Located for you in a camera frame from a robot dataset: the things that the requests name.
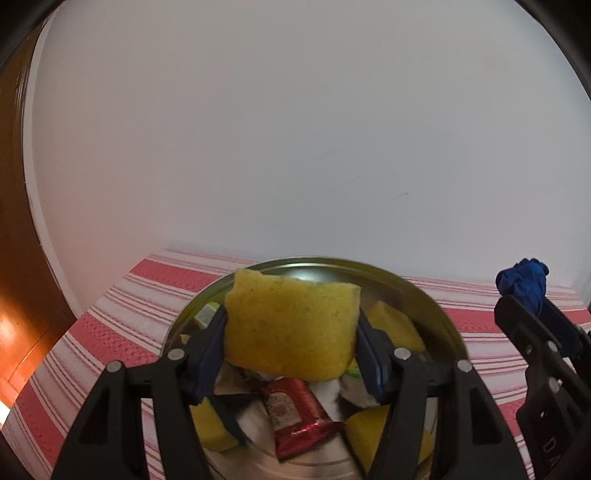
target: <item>shiny red foil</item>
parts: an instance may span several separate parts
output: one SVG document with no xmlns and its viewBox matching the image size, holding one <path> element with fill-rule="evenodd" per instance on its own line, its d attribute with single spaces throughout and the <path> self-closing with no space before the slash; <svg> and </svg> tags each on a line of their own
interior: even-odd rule
<svg viewBox="0 0 591 480">
<path fill-rule="evenodd" d="M 343 429 L 343 423 L 330 419 L 303 380 L 280 378 L 260 392 L 275 430 L 279 461 L 304 453 Z"/>
</svg>

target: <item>round metal tray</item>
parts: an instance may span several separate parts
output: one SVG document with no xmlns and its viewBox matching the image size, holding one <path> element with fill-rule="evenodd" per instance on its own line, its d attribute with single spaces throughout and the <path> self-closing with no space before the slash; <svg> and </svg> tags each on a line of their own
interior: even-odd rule
<svg viewBox="0 0 591 480">
<path fill-rule="evenodd" d="M 365 311 L 376 301 L 383 300 L 408 315 L 425 342 L 428 358 L 448 363 L 467 358 L 459 332 L 437 303 L 425 292 L 393 273 L 354 261 L 320 257 L 273 260 L 250 268 L 266 274 L 302 280 L 357 284 L 361 287 L 361 307 Z M 233 274 L 217 280 L 185 307 L 168 332 L 162 354 L 171 348 L 182 346 L 181 334 L 191 335 L 199 329 L 193 320 L 195 314 L 210 301 L 223 303 L 233 282 Z M 310 388 L 333 420 L 345 420 L 352 413 L 338 395 L 338 380 L 311 384 Z M 239 414 L 237 420 L 248 438 L 246 446 L 235 447 L 225 452 L 205 450 L 212 471 L 218 478 L 363 478 L 355 459 L 340 436 L 292 460 L 279 463 L 274 453 L 274 432 L 262 403 L 251 403 Z M 428 399 L 425 428 L 435 433 L 436 424 L 437 401 Z M 429 467 L 429 460 L 423 462 L 418 469 L 417 478 L 426 476 Z"/>
</svg>

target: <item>red candy wrapper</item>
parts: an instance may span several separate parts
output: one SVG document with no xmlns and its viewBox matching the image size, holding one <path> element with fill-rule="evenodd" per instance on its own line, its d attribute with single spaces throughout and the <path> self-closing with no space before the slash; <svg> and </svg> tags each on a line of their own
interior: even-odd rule
<svg viewBox="0 0 591 480">
<path fill-rule="evenodd" d="M 275 454 L 279 461 L 310 450 L 343 428 L 343 423 L 330 419 L 303 380 L 273 380 L 261 393 L 275 430 Z"/>
</svg>

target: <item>sponge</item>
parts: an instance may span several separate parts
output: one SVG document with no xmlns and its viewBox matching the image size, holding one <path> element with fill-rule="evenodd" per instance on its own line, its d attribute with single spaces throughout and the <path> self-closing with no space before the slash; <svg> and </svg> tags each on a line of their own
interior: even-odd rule
<svg viewBox="0 0 591 480">
<path fill-rule="evenodd" d="M 345 422 L 345 435 L 353 449 L 353 452 L 365 472 L 369 472 L 379 441 L 382 438 L 382 431 L 388 417 L 388 405 L 370 408 L 360 411 Z M 428 431 L 423 431 L 421 450 L 418 454 L 417 464 L 423 462 L 433 451 L 433 438 Z"/>
<path fill-rule="evenodd" d="M 222 452 L 239 444 L 238 440 L 225 429 L 222 419 L 209 399 L 204 398 L 199 405 L 190 405 L 189 408 L 203 448 Z"/>
<path fill-rule="evenodd" d="M 423 339 L 412 321 L 401 311 L 393 309 L 383 301 L 380 300 L 374 304 L 368 313 L 368 321 L 375 329 L 386 332 L 394 346 L 406 347 L 416 355 L 425 351 Z"/>
<path fill-rule="evenodd" d="M 361 288 L 238 270 L 226 295 L 226 359 L 238 367 L 323 382 L 355 352 Z"/>
</svg>

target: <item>red and white striped cloth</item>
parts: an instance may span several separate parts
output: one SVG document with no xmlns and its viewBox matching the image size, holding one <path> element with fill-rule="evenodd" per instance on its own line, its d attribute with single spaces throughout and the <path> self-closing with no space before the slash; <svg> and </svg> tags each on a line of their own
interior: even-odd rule
<svg viewBox="0 0 591 480">
<path fill-rule="evenodd" d="M 168 328 L 184 306 L 247 260 L 167 250 L 150 255 L 110 288 L 49 352 L 19 395 L 2 434 L 37 480 L 47 480 L 82 403 L 104 366 L 129 367 L 158 358 Z M 527 364 L 494 324 L 493 284 L 407 278 L 428 293 L 462 333 L 470 359 L 505 416 L 533 476 L 515 412 L 525 398 Z M 569 288 L 548 297 L 574 322 L 591 328 L 591 315 Z M 152 407 L 142 403 L 150 477 L 164 479 Z"/>
</svg>

